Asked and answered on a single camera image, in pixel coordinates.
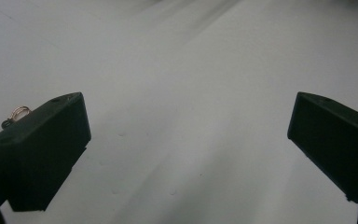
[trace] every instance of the white backdrop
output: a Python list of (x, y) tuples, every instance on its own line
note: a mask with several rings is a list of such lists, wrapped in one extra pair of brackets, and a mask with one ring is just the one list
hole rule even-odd
[(286, 132), (298, 91), (358, 110), (358, 1), (0, 0), (0, 123), (74, 91), (88, 149), (8, 224), (356, 223)]

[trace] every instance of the white surface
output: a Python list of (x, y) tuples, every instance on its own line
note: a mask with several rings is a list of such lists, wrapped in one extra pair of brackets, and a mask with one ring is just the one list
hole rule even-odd
[(358, 1), (0, 0), (0, 123), (73, 91), (92, 140), (7, 223), (356, 223), (286, 137), (298, 91), (358, 110)]

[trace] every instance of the white floor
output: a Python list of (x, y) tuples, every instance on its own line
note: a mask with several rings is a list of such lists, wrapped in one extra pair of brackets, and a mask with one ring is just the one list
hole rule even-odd
[(0, 123), (74, 91), (88, 149), (8, 224), (356, 223), (286, 132), (298, 91), (358, 110), (358, 1), (0, 0)]

